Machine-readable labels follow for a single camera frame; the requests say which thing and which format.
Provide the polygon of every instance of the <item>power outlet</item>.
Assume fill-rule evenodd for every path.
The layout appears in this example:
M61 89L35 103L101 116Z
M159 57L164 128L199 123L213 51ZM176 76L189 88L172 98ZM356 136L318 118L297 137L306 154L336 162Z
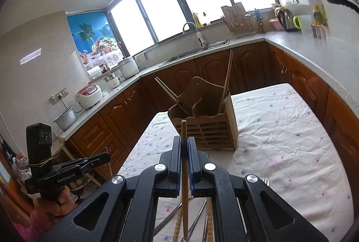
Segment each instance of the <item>power outlet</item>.
M60 101L60 98L63 99L66 95L69 94L69 91L67 90L67 88L65 87L63 90L61 90L60 92L58 92L57 94L55 94L54 96L50 97L50 101L51 103L54 105L57 102Z
M298 0L290 0L290 3L291 3L292 5L295 5L295 4L299 4L299 1L298 1Z

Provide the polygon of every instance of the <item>white tablecloth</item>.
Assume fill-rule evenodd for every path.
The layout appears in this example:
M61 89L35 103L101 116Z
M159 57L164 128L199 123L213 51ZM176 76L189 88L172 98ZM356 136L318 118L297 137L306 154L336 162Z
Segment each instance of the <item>white tablecloth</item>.
M234 95L232 101L238 126L236 151L207 151L211 162L233 175L270 178L270 187L330 242L340 241L353 223L351 191L338 153L312 110L289 84ZM131 177L158 163L176 135L167 113L158 113L119 174ZM190 225L203 201L190 201ZM161 198L156 225L179 202L179 197ZM172 241L176 217L154 241ZM203 213L191 241L201 242L204 218Z

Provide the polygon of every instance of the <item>fruit basket print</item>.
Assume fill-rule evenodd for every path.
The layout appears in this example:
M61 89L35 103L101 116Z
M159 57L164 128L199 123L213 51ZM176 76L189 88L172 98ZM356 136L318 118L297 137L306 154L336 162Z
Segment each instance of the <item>fruit basket print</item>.
M112 68L123 58L104 11L69 15L67 20L87 71L106 63Z

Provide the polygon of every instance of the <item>kitchen sink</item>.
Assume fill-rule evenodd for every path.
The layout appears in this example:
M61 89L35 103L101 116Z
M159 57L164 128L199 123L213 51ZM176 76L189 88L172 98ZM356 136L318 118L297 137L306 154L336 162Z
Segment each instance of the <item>kitchen sink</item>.
M209 44L208 49L214 49L222 46L227 46L229 44L229 40L220 41L217 43Z
M191 50L191 51L188 51L188 52L184 52L182 54L179 54L177 56L174 56L174 57L168 59L166 62L161 64L160 67L163 66L163 65L166 65L168 63L171 63L173 61L176 61L178 59L182 59L184 57L194 55L194 54L200 53L200 52L205 51L205 50L226 46L228 44L229 44L229 40L224 40L224 41L216 42L216 43L213 43L213 44L209 44L206 49L194 49L194 50Z

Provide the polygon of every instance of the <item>fork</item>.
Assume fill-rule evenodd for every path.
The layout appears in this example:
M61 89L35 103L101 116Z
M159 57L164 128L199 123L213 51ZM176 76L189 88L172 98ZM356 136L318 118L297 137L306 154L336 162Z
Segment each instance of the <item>fork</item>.
M267 186L269 186L269 178L268 178L268 177L262 177L261 180L262 180Z

